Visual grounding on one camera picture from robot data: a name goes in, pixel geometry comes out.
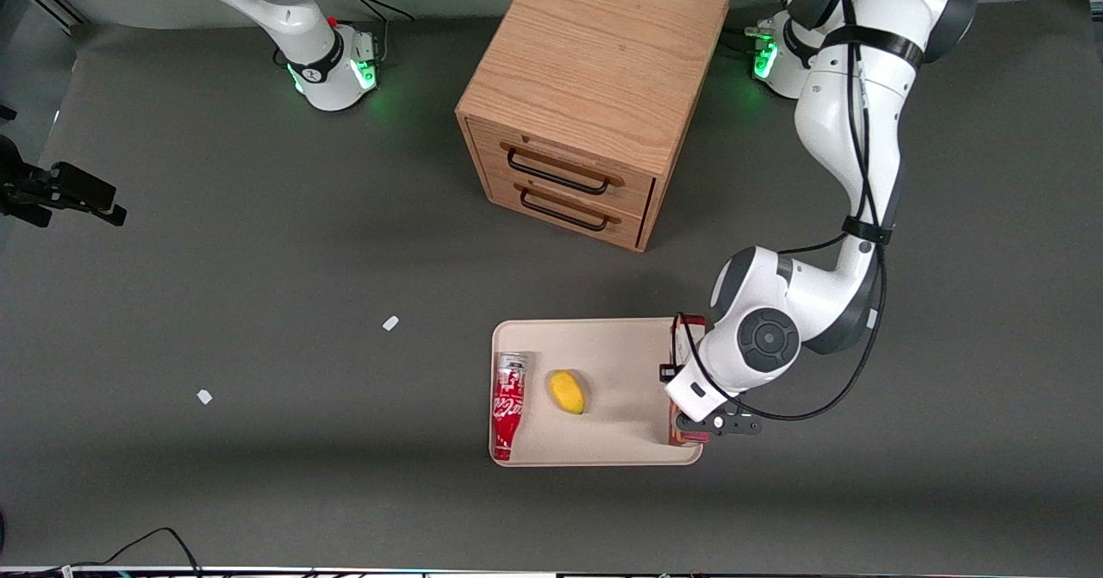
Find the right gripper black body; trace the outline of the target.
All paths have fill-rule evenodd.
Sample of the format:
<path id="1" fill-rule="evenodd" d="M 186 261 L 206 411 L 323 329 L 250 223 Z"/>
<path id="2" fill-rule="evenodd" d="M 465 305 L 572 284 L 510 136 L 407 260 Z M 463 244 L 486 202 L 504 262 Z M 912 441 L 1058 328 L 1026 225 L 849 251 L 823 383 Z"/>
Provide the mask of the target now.
<path id="1" fill-rule="evenodd" d="M 17 143 L 1 135 L 1 213 L 28 224 L 45 228 L 53 213 L 47 208 L 51 190 L 45 185 L 45 172 L 28 165 Z"/>

